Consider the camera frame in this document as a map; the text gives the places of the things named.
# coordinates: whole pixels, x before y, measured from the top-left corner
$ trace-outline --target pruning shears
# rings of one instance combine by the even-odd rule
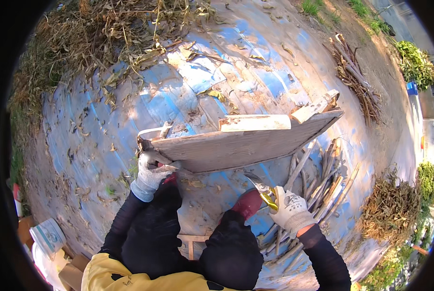
[[[251,172],[245,172],[244,175],[254,184],[256,189],[259,191],[259,195],[261,195],[262,200],[266,202],[266,204],[275,211],[278,211],[278,206],[275,204],[275,190],[264,184],[261,178],[256,176]]]

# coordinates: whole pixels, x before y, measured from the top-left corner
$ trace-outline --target yellow shirt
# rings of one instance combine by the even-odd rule
[[[192,272],[180,272],[151,280],[145,273],[131,274],[119,261],[109,254],[92,257],[83,273],[82,291],[207,291],[234,289],[210,282],[204,276]]]

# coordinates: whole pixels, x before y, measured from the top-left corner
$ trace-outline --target black pants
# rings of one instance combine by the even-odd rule
[[[157,190],[150,205],[134,218],[122,248],[124,265],[133,273],[146,273],[151,280],[190,271],[207,280],[237,290],[256,285],[264,262],[256,237],[239,213],[229,210],[206,241],[199,261],[183,257],[177,210],[182,205],[178,188],[166,185]]]

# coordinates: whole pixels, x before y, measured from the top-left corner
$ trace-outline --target black sleeve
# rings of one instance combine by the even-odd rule
[[[349,291],[351,278],[347,265],[334,249],[330,241],[320,232],[318,224],[314,224],[301,235],[300,242],[308,255],[319,282],[319,291]]]
[[[138,211],[146,208],[148,205],[148,202],[139,200],[130,191],[128,198],[118,210],[99,253],[108,253],[111,259],[121,261],[121,248],[127,239],[131,222],[136,214],[138,214]]]

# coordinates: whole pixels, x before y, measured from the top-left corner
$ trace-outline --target wooden frame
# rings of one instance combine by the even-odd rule
[[[292,155],[342,115],[343,111],[336,108],[317,113],[302,124],[291,120],[292,128],[286,130],[216,131],[151,144],[163,157],[181,161],[183,168],[194,174],[231,170]]]

